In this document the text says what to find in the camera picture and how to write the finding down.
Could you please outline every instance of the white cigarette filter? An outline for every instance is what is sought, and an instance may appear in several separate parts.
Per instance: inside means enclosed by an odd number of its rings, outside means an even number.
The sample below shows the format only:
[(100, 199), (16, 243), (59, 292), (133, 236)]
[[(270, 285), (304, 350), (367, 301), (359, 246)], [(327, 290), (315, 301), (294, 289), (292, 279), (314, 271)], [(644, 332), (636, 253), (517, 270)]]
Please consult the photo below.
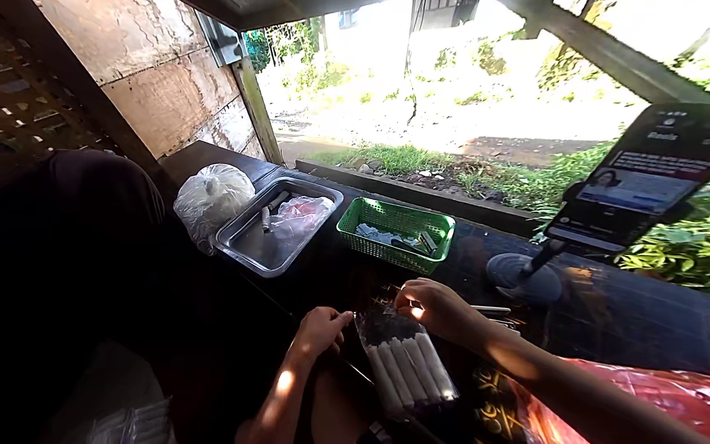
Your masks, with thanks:
[(415, 402), (413, 402), (413, 395), (410, 393), (404, 377), (401, 376), (401, 370), (399, 369), (399, 365), (396, 363), (394, 354), (390, 351), (388, 342), (382, 342), (380, 347), (377, 347), (377, 351), (380, 353), (380, 359), (383, 360), (383, 365), (385, 366), (385, 370), (388, 372), (390, 380), (394, 382), (394, 387), (396, 387), (396, 393), (399, 394), (401, 404), (407, 409), (412, 409), (415, 406)]
[(451, 382), (448, 377), (448, 372), (446, 372), (446, 368), (443, 367), (440, 357), (437, 356), (437, 350), (435, 350), (435, 346), (431, 344), (429, 335), (415, 333), (415, 340), (418, 342), (418, 347), (424, 355), (426, 365), (429, 366), (431, 378), (435, 380), (435, 384), (437, 384), (437, 388), (440, 390), (440, 398), (444, 400), (452, 400), (456, 398), (454, 383)]
[(420, 385), (418, 375), (416, 375), (415, 369), (413, 368), (413, 362), (409, 360), (407, 350), (401, 345), (401, 341), (398, 338), (390, 340), (390, 350), (394, 353), (396, 363), (399, 364), (401, 375), (404, 376), (405, 382), (407, 382), (407, 386), (409, 387), (409, 392), (413, 395), (413, 399), (423, 404), (428, 403), (429, 397), (426, 396), (424, 387)]
[(398, 415), (401, 413), (401, 400), (399, 394), (396, 393), (394, 383), (390, 380), (388, 372), (385, 370), (383, 361), (380, 359), (380, 353), (374, 345), (366, 347), (366, 356), (369, 358), (371, 369), (374, 371), (375, 385), (377, 385), (377, 393), (380, 395), (380, 400), (383, 402), (383, 408), (388, 415)]
[(409, 358), (413, 360), (415, 364), (415, 371), (418, 373), (418, 379), (420, 384), (424, 386), (424, 391), (429, 396), (429, 402), (432, 404), (437, 404), (440, 401), (440, 390), (435, 384), (435, 380), (431, 377), (431, 372), (429, 371), (429, 365), (424, 359), (424, 354), (421, 352), (420, 347), (418, 347), (418, 342), (413, 338), (401, 340), (401, 344), (404, 345), (405, 350), (409, 354)]

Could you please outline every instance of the hand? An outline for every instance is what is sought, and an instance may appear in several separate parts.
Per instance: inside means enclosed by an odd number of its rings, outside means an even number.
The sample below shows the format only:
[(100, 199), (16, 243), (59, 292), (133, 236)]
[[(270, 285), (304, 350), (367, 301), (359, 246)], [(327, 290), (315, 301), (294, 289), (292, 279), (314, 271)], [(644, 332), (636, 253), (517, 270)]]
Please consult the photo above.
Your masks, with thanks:
[[(417, 303), (410, 306), (410, 301)], [(435, 335), (468, 346), (466, 340), (472, 336), (472, 326), (483, 322), (476, 309), (470, 307), (464, 299), (447, 286), (425, 277), (408, 280), (401, 287), (394, 300), (396, 312), (408, 318), (418, 319)]]
[(326, 349), (339, 353), (339, 345), (344, 342), (341, 329), (352, 319), (352, 311), (340, 314), (330, 307), (315, 308), (303, 318), (290, 349), (298, 350), (313, 359)]

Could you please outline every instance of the stainless steel tray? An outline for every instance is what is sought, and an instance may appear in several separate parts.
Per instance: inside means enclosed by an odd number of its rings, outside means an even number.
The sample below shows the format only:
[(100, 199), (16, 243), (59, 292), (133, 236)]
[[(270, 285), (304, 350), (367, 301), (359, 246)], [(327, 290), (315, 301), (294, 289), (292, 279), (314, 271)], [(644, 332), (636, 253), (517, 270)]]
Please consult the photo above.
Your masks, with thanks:
[[(275, 238), (272, 231), (262, 231), (262, 207), (267, 206), (282, 191), (288, 191), (290, 197), (327, 197), (333, 201), (333, 210), (311, 231), (294, 250), (281, 248), (281, 241)], [(270, 182), (245, 207), (237, 217), (226, 223), (210, 239), (213, 246), (226, 253), (235, 261), (251, 268), (263, 278), (275, 278), (289, 268), (306, 244), (325, 224), (327, 218), (336, 211), (344, 201), (344, 196), (337, 190), (306, 182), (298, 178), (281, 177)]]

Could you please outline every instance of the green plastic basket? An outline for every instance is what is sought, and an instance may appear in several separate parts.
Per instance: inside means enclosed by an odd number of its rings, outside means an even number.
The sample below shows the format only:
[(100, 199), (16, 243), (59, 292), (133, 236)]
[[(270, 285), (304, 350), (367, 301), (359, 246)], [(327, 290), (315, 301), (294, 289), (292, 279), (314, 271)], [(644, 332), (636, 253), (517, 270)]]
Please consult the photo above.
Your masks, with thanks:
[[(355, 228), (360, 224), (367, 224), (380, 231), (390, 231), (402, 237), (417, 238), (422, 231), (426, 231), (437, 244), (437, 251), (434, 257), (425, 257), (358, 236), (355, 234)], [(448, 256), (455, 225), (454, 218), (450, 216), (356, 197), (344, 212), (336, 229), (341, 233), (347, 247), (429, 276)]]

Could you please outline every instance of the phone screen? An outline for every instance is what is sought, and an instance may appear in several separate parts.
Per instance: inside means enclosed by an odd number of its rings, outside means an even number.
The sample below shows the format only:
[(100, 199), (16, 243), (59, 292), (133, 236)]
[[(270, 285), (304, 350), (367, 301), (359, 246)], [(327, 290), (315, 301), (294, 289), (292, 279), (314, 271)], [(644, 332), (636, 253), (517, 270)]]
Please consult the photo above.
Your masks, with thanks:
[(709, 181), (710, 105), (652, 105), (544, 234), (618, 252)]

